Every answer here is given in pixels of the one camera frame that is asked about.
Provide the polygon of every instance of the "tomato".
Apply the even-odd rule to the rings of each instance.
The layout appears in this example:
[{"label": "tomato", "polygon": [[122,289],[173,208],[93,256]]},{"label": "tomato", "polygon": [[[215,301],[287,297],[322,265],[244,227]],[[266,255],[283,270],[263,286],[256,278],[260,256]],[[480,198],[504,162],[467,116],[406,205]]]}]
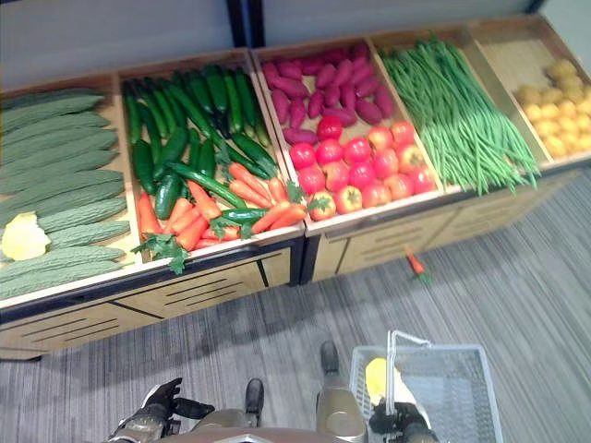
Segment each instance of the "tomato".
[{"label": "tomato", "polygon": [[384,180],[384,184],[390,189],[392,200],[400,200],[414,194],[413,181],[404,174],[394,174]]},{"label": "tomato", "polygon": [[344,159],[347,163],[361,163],[369,160],[371,146],[363,137],[352,138],[344,145]]},{"label": "tomato", "polygon": [[437,189],[433,172],[427,166],[415,169],[408,176],[413,181],[415,194],[422,194],[423,192]]},{"label": "tomato", "polygon": [[326,163],[338,162],[343,157],[341,143],[333,138],[324,140],[316,150],[316,162],[320,166]]},{"label": "tomato", "polygon": [[312,166],[316,161],[314,147],[309,143],[297,143],[289,150],[289,156],[298,171]]},{"label": "tomato", "polygon": [[373,185],[366,186],[365,189],[361,191],[361,199],[363,200],[364,208],[382,206],[386,203],[390,203],[390,190],[382,183],[374,183]]},{"label": "tomato", "polygon": [[302,169],[297,173],[297,179],[307,195],[324,190],[324,173],[316,166]]},{"label": "tomato", "polygon": [[325,202],[325,205],[322,208],[315,208],[310,211],[310,219],[314,222],[329,219],[336,214],[336,204],[334,203],[334,198],[332,198],[331,194],[326,191],[317,192],[308,199],[308,204],[315,199],[322,199]]},{"label": "tomato", "polygon": [[394,150],[378,150],[373,154],[373,170],[378,178],[398,172],[398,157]]},{"label": "tomato", "polygon": [[410,174],[416,169],[425,166],[423,154],[416,145],[406,145],[398,151],[398,171],[401,174]]},{"label": "tomato", "polygon": [[415,142],[415,127],[410,122],[394,122],[390,130],[397,150]]},{"label": "tomato", "polygon": [[361,191],[354,186],[346,186],[335,196],[336,210],[339,214],[348,214],[363,208]]},{"label": "tomato", "polygon": [[327,115],[322,117],[316,128],[316,134],[320,141],[333,138],[338,140],[343,133],[343,124],[339,117]]},{"label": "tomato", "polygon": [[322,166],[326,177],[326,188],[336,192],[349,183],[349,168],[343,162],[331,162]]},{"label": "tomato", "polygon": [[356,163],[349,170],[349,185],[363,190],[376,181],[376,173],[370,162]]}]

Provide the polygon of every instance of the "produce display stand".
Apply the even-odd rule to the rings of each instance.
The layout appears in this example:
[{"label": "produce display stand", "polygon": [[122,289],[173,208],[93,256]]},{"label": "produce display stand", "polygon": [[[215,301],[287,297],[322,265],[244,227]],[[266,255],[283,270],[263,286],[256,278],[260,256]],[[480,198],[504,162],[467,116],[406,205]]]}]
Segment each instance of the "produce display stand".
[{"label": "produce display stand", "polygon": [[[135,208],[140,188],[130,165],[121,82],[146,75],[170,77],[176,69],[200,68],[207,64],[241,66],[250,76],[270,134],[272,146],[269,150],[276,149],[278,145],[247,49],[123,68],[6,93],[6,96],[13,97],[37,90],[70,87],[96,88],[104,93],[100,114],[116,127],[120,153],[105,168],[124,173],[127,212],[120,217],[129,220],[131,228],[127,235],[105,242],[105,245],[125,251],[139,245]],[[282,155],[279,151],[271,154],[279,164],[281,175],[286,177]],[[0,300],[0,359],[31,359],[265,288],[297,284],[303,232],[304,226],[300,223],[260,233],[248,240],[223,242],[193,251],[181,276],[170,271],[169,259],[151,261],[147,253],[129,253],[122,258],[125,266],[119,271]]]},{"label": "produce display stand", "polygon": [[[302,265],[302,283],[403,257],[408,249],[420,253],[516,222],[568,184],[582,167],[591,163],[589,151],[552,160],[513,97],[512,92],[524,83],[546,86],[548,80],[544,77],[544,68],[560,58],[570,60],[587,84],[591,84],[588,74],[560,36],[543,17],[533,15],[453,26],[431,26],[420,30],[381,31],[346,39],[254,51],[261,88],[293,180],[297,180],[297,174],[289,157],[290,147],[283,137],[270,91],[260,69],[261,64],[277,57],[304,56],[331,47],[366,42],[373,63],[379,69],[381,79],[387,82],[398,107],[399,115],[395,117],[401,115],[410,120],[380,59],[379,51],[412,46],[416,40],[427,40],[431,32],[460,49],[490,98],[511,118],[538,163],[541,177],[537,179],[537,188],[519,186],[515,194],[508,189],[496,189],[479,197],[475,192],[462,190],[459,186],[438,183],[437,191],[397,200],[381,207],[338,215],[325,221],[306,219],[308,240]],[[353,133],[344,132],[343,139],[359,135],[364,129],[367,131],[363,126],[350,129],[353,129]],[[418,137],[416,144],[427,156]]]}]

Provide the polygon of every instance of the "yellow object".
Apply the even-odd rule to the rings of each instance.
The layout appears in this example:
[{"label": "yellow object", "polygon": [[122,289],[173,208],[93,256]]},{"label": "yellow object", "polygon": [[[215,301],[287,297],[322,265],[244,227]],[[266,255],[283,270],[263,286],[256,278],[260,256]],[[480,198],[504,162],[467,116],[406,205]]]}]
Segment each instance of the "yellow object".
[{"label": "yellow object", "polygon": [[6,225],[2,235],[2,252],[13,260],[26,260],[45,254],[51,240],[37,225],[35,212],[24,212]]},{"label": "yellow object", "polygon": [[374,358],[366,366],[366,388],[371,404],[380,404],[386,398],[386,371],[388,364],[385,358]]}]

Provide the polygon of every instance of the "gray plastic basket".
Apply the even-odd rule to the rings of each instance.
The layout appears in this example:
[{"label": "gray plastic basket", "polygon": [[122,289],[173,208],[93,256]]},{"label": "gray plastic basket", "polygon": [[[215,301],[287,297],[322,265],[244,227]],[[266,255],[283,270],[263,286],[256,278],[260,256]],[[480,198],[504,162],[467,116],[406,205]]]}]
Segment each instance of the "gray plastic basket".
[{"label": "gray plastic basket", "polygon": [[[353,350],[349,387],[366,420],[373,414],[365,369],[386,348]],[[440,442],[502,443],[501,424],[487,357],[478,345],[396,346],[396,367],[427,411]]]}]

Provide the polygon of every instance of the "gray carpet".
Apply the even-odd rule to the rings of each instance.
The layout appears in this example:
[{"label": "gray carpet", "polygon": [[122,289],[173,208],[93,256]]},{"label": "gray carpet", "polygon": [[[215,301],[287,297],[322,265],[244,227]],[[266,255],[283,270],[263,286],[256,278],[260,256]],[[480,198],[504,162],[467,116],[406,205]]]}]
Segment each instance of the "gray carpet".
[{"label": "gray carpet", "polygon": [[388,329],[478,342],[491,365],[506,442],[591,436],[591,180],[525,220],[423,256],[430,286],[402,260],[249,297],[54,353],[0,364],[0,441],[101,441],[146,391],[184,378],[185,396],[236,407],[251,377],[265,425],[311,428],[320,344],[351,352]]}]

